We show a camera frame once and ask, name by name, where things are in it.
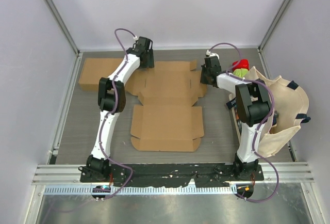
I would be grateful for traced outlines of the red toy pepper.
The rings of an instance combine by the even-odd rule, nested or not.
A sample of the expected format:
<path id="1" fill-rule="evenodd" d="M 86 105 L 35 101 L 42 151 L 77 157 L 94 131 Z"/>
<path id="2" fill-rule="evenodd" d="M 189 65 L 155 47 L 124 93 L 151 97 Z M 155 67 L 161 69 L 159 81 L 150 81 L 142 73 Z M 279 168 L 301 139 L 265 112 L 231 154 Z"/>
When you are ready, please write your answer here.
<path id="1" fill-rule="evenodd" d="M 247 69 L 247 70 L 250 69 L 249 61 L 247 59 L 234 61 L 232 63 L 232 66 L 233 66 L 233 71 L 237 69 Z"/>

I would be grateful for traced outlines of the brown cardboard box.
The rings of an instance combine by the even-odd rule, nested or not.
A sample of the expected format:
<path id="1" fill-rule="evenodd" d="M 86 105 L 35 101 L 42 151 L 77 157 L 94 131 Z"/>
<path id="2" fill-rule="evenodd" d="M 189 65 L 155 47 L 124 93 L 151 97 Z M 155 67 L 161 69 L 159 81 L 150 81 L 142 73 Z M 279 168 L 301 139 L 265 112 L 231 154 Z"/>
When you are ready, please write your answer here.
<path id="1" fill-rule="evenodd" d="M 120 58 L 87 58 L 84 62 L 79 85 L 83 91 L 98 92 L 101 77 L 108 77 L 120 65 Z"/>
<path id="2" fill-rule="evenodd" d="M 196 102 L 207 92 L 197 61 L 157 61 L 138 69 L 125 89 L 137 96 L 131 143 L 138 151 L 194 152 L 204 136 L 203 111 Z"/>

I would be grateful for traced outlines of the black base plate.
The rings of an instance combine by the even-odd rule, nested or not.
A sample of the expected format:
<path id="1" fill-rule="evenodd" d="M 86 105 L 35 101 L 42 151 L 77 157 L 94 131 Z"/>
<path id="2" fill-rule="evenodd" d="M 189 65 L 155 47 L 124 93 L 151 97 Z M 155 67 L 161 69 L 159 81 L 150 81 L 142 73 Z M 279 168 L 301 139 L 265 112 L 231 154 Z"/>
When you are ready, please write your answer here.
<path id="1" fill-rule="evenodd" d="M 262 181 L 260 165 L 253 171 L 238 173 L 233 164 L 128 164 L 132 170 L 119 165 L 79 166 L 80 181 L 83 183 L 112 183 L 116 187 L 165 187 L 188 186 L 193 180 L 196 187 L 222 187 L 230 181 Z"/>

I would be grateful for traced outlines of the green toy cabbage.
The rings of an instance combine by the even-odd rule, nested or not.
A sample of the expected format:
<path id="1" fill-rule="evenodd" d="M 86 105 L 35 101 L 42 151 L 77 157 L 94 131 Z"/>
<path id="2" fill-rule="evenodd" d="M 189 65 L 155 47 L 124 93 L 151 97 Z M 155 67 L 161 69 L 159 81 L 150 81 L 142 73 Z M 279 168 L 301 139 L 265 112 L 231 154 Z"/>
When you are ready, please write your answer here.
<path id="1" fill-rule="evenodd" d="M 241 68 L 241 69 L 235 69 L 233 71 L 233 75 L 239 77 L 239 78 L 244 78 L 245 75 L 248 73 L 249 69 L 246 68 Z"/>

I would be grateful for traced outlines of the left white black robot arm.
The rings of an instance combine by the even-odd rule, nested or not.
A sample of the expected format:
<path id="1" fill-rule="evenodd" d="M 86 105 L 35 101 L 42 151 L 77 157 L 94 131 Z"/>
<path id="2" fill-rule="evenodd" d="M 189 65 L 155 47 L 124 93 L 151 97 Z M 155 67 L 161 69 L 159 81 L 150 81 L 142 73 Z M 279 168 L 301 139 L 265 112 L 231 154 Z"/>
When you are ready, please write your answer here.
<path id="1" fill-rule="evenodd" d="M 110 179 L 110 147 L 114 128 L 126 105 L 125 85 L 140 68 L 153 68 L 153 42 L 146 37 L 135 37 L 135 43 L 125 51 L 125 57 L 114 72 L 102 77 L 98 84 L 97 102 L 100 108 L 100 124 L 91 154 L 81 172 L 80 181 L 106 182 Z"/>

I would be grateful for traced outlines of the beige tote bag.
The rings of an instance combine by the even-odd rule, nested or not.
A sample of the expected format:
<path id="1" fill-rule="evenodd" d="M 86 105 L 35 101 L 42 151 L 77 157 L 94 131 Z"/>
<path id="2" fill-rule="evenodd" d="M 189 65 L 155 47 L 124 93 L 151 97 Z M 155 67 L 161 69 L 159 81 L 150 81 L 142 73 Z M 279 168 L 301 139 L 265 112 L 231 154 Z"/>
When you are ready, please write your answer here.
<path id="1" fill-rule="evenodd" d="M 261 79 L 274 96 L 274 110 L 277 113 L 276 123 L 271 124 L 268 119 L 257 133 L 255 148 L 252 148 L 253 137 L 258 127 L 257 124 L 249 127 L 242 125 L 238 158 L 243 162 L 253 162 L 262 157 L 274 156 L 298 132 L 300 124 L 308 120 L 307 111 L 309 99 L 302 87 L 293 81 L 288 81 L 281 76 L 276 79 L 267 79 L 255 67 L 252 67 L 244 76 L 245 79 Z"/>

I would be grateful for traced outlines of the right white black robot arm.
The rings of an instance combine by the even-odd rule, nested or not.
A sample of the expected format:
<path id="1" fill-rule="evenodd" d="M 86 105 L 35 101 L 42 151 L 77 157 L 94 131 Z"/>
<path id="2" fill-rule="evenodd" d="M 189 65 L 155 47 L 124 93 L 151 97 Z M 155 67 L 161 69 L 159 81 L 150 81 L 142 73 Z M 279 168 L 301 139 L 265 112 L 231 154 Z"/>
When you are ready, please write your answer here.
<path id="1" fill-rule="evenodd" d="M 274 106 L 270 100 L 272 94 L 261 79 L 239 78 L 232 73 L 221 70 L 217 55 L 206 56 L 202 65 L 202 84 L 212 85 L 233 93 L 236 97 L 236 108 L 241 121 L 240 145 L 233 162 L 234 177 L 245 180 L 257 171 L 257 148 L 261 131 Z"/>

